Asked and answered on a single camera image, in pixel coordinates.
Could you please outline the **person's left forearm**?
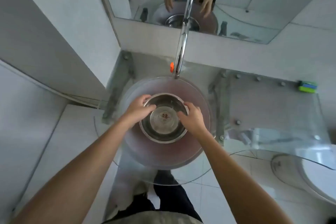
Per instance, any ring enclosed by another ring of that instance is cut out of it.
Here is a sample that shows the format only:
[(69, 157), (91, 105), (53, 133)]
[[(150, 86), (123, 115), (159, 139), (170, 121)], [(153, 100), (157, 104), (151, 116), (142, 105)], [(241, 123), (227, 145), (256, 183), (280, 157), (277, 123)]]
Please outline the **person's left forearm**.
[(125, 133), (136, 123), (130, 116), (122, 116), (54, 175), (10, 224), (81, 224)]

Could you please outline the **stainless steel bowl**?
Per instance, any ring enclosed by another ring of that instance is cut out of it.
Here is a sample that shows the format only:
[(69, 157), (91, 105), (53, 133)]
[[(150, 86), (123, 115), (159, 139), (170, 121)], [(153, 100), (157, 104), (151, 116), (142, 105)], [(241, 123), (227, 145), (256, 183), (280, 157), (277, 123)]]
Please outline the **stainless steel bowl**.
[[(169, 144), (180, 140), (187, 129), (180, 122), (177, 112), (182, 111), (186, 115), (189, 110), (184, 106), (184, 101), (174, 94), (154, 94), (145, 103), (145, 106), (155, 104), (156, 109), (139, 122), (143, 134), (151, 141), (160, 144)], [(160, 117), (162, 112), (168, 112), (170, 119)]]

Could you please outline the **person's left hand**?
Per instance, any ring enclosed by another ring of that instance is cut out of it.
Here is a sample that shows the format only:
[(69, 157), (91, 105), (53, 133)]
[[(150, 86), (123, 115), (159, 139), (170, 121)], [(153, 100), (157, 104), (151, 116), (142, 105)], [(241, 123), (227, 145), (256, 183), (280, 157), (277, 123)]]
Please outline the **person's left hand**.
[(122, 124), (127, 128), (132, 128), (136, 123), (143, 120), (149, 114), (143, 113), (143, 107), (145, 103), (151, 98), (152, 96), (149, 94), (144, 94), (138, 96), (134, 99), (129, 107), (127, 108), (126, 112), (121, 116), (120, 120)]

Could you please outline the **person's grey shirt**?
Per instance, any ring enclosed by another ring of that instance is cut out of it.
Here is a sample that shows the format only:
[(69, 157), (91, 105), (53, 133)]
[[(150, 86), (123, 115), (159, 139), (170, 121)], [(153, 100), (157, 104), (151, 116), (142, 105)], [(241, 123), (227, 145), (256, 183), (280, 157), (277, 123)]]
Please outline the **person's grey shirt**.
[(175, 212), (146, 211), (102, 224), (203, 224), (189, 215)]

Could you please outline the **frosted pink glass basin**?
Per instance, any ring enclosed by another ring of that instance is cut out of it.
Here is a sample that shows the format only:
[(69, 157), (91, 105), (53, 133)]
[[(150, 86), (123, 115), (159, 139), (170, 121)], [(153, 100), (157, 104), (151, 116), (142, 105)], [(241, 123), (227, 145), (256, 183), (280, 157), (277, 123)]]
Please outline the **frosted pink glass basin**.
[[(207, 98), (192, 82), (161, 76), (146, 78), (131, 86), (118, 104), (116, 117), (120, 117), (129, 104), (143, 94), (155, 95), (170, 93), (184, 101), (200, 107), (208, 131), (212, 132), (214, 115)], [(151, 141), (141, 131), (139, 124), (129, 130), (124, 137), (124, 148), (139, 163), (159, 170), (171, 170), (183, 167), (194, 161), (202, 152), (199, 142), (187, 132), (176, 142), (161, 144)]]

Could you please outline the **white toilet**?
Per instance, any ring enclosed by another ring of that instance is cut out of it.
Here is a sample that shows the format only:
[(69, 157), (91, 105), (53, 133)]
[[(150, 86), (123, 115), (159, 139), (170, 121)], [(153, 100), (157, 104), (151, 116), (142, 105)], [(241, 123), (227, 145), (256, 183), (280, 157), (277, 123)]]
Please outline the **white toilet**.
[(336, 205), (336, 170), (289, 155), (274, 156), (271, 169), (281, 182)]

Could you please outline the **person's right hand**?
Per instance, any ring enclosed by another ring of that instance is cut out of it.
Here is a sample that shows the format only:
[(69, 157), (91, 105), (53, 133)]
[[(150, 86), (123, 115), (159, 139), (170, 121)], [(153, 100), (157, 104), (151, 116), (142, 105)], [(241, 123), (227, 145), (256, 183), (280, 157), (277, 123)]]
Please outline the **person's right hand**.
[(184, 102), (184, 106), (186, 106), (189, 110), (188, 122), (181, 122), (182, 125), (190, 132), (195, 138), (201, 139), (204, 135), (208, 133), (208, 130), (205, 127), (203, 114), (201, 112), (200, 107), (195, 106), (191, 102)]

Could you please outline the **metal countertop bracket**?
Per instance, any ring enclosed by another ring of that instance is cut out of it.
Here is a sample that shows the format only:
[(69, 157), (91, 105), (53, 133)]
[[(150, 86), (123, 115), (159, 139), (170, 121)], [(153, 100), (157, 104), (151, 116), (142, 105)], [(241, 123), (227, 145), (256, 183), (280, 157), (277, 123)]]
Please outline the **metal countertop bracket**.
[(229, 78), (226, 69), (221, 69), (208, 86), (214, 115), (213, 129), (217, 142), (224, 146), (229, 122)]
[(119, 53), (107, 85), (109, 98), (107, 104), (104, 106), (104, 114), (102, 116), (104, 124), (111, 124), (115, 120), (123, 91), (127, 88), (128, 83), (134, 83), (135, 78), (135, 66), (132, 54), (131, 52), (122, 50)]

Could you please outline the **clear glass countertop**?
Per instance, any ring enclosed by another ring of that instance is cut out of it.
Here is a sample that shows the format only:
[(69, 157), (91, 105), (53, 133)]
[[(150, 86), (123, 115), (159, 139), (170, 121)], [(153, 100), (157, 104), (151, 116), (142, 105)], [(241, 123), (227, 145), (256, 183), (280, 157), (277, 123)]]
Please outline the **clear glass countertop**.
[[(161, 76), (174, 79), (168, 69), (170, 58), (146, 54), (132, 54), (132, 57), (136, 78), (133, 84), (127, 84), (123, 95), (142, 79)], [(211, 107), (208, 86), (221, 69), (184, 61), (178, 79), (196, 85)], [(285, 87), (266, 82), (229, 82), (229, 122), (224, 145), (236, 144), (233, 153), (260, 150), (291, 155), (336, 170), (336, 156), (319, 97), (296, 90), (295, 82)]]

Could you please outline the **green and blue sponge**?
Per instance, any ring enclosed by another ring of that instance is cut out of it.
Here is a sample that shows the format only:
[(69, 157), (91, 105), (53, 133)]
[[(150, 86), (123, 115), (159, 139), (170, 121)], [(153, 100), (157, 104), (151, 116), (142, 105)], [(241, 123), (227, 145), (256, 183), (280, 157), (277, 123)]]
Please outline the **green and blue sponge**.
[(299, 81), (298, 90), (305, 93), (316, 93), (317, 84), (315, 82)]

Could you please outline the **row of metal bolts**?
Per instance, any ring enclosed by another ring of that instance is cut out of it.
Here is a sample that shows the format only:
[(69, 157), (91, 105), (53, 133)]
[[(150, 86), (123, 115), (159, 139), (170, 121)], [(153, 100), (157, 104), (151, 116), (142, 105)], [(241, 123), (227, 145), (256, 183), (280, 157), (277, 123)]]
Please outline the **row of metal bolts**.
[(240, 73), (240, 72), (228, 72), (228, 73), (222, 73), (222, 76), (225, 78), (228, 78), (228, 80), (233, 83), (233, 81), (240, 81), (240, 82), (246, 82), (246, 83), (252, 83), (252, 82), (266, 82), (266, 83), (274, 83), (277, 86), (285, 87), (289, 86), (290, 82), (287, 82), (285, 80), (281, 80), (278, 78), (272, 78), (268, 76), (262, 76), (258, 74), (251, 74), (251, 73)]

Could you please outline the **person's dark trousers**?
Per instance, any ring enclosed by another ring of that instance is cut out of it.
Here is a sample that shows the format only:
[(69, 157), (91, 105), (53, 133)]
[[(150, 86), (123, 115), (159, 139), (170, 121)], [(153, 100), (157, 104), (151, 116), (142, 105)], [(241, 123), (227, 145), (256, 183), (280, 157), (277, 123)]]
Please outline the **person's dark trousers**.
[(158, 171), (154, 181), (168, 181), (173, 183), (173, 186), (163, 186), (157, 184), (153, 185), (154, 192), (160, 199), (159, 209), (155, 209), (153, 203), (148, 199), (147, 186), (144, 183), (140, 183), (134, 189), (132, 203), (125, 210), (118, 211), (114, 217), (108, 220), (119, 219), (140, 212), (161, 211), (186, 214), (203, 223), (202, 219), (195, 211), (193, 204), (188, 198), (186, 191), (175, 180), (170, 171)]

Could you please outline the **chrome faucet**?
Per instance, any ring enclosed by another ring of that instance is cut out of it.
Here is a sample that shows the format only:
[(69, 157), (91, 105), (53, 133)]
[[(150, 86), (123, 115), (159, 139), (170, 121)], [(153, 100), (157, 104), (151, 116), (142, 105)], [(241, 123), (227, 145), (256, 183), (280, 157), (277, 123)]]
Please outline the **chrome faucet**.
[(185, 12), (182, 21), (181, 32), (179, 36), (179, 42), (177, 47), (177, 53), (174, 61), (174, 69), (173, 69), (173, 77), (174, 79), (178, 79), (181, 73), (182, 64), (183, 64), (183, 57), (184, 51), (187, 44), (187, 38), (191, 27), (190, 17), (191, 17), (191, 10), (194, 0), (187, 0)]

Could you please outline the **person's right forearm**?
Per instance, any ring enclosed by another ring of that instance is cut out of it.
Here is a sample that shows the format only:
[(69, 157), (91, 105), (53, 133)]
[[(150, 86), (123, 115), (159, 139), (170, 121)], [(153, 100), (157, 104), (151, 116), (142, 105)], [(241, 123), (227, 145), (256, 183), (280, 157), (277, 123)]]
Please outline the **person's right forearm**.
[(199, 141), (237, 224), (293, 224), (276, 201), (240, 167), (206, 128), (187, 128)]

